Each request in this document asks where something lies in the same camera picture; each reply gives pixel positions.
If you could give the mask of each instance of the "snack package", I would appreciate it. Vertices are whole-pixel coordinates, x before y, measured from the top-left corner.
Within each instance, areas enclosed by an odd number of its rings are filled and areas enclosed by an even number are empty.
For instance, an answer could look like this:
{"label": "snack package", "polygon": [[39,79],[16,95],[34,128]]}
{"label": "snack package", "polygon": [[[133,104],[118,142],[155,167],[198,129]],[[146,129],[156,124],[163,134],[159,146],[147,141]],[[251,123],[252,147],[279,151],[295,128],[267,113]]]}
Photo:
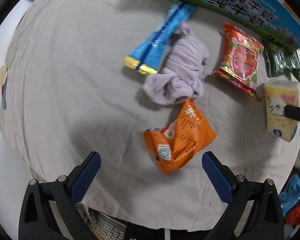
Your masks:
{"label": "snack package", "polygon": [[300,82],[300,64],[297,51],[281,48],[268,41],[263,41],[266,62],[269,65],[268,77],[277,77],[292,73]]}
{"label": "snack package", "polygon": [[281,105],[298,106],[298,82],[272,79],[263,86],[265,92],[267,131],[291,142],[297,132],[298,121],[283,116]]}
{"label": "snack package", "polygon": [[163,24],[124,58],[124,65],[144,75],[156,74],[170,37],[195,9],[195,6],[175,1]]}
{"label": "snack package", "polygon": [[172,124],[144,133],[148,149],[166,175],[183,167],[216,136],[192,99],[184,102],[178,118]]}
{"label": "snack package", "polygon": [[229,23],[225,23],[223,29],[226,35],[225,50],[221,67],[214,73],[225,78],[255,100],[261,101],[256,89],[258,58],[264,50],[263,45]]}

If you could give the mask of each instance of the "green plastic bag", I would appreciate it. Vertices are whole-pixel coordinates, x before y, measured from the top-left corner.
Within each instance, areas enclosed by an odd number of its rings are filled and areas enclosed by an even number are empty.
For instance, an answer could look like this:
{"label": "green plastic bag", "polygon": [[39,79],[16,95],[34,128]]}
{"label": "green plastic bag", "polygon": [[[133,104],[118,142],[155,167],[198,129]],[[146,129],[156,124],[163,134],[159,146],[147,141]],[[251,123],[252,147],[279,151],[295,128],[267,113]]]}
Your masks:
{"label": "green plastic bag", "polygon": [[300,82],[300,64],[297,51],[279,47],[268,41],[263,41],[266,62],[269,65],[268,77],[277,77],[292,73]]}

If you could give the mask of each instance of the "blue cloth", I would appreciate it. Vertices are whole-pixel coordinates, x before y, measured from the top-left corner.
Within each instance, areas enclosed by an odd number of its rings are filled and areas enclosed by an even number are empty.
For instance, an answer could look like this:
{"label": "blue cloth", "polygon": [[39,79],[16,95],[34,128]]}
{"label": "blue cloth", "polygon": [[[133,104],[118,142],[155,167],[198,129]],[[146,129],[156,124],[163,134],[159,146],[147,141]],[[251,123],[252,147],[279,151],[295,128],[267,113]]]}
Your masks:
{"label": "blue cloth", "polygon": [[280,192],[279,200],[283,216],[300,202],[300,177],[297,174],[291,177],[284,190]]}

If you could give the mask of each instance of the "blue label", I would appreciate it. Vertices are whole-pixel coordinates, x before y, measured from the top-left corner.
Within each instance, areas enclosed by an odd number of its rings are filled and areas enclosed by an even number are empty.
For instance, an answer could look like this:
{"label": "blue label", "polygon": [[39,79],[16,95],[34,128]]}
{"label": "blue label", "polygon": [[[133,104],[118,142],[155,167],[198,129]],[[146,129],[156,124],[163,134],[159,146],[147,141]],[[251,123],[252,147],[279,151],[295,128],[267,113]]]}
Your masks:
{"label": "blue label", "polygon": [[278,130],[278,129],[274,129],[274,130],[273,130],[273,133],[274,133],[276,136],[278,136],[278,137],[281,137],[281,136],[282,136],[282,132],[281,132],[280,130]]}

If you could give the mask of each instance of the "red plastic bag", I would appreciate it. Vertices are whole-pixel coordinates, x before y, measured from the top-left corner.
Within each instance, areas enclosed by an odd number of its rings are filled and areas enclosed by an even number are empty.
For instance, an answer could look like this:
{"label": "red plastic bag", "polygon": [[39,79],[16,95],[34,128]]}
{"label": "red plastic bag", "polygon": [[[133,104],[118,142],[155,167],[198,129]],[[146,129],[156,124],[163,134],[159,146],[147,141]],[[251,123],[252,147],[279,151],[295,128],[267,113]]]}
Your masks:
{"label": "red plastic bag", "polygon": [[284,218],[287,224],[300,225],[300,203],[290,210]]}

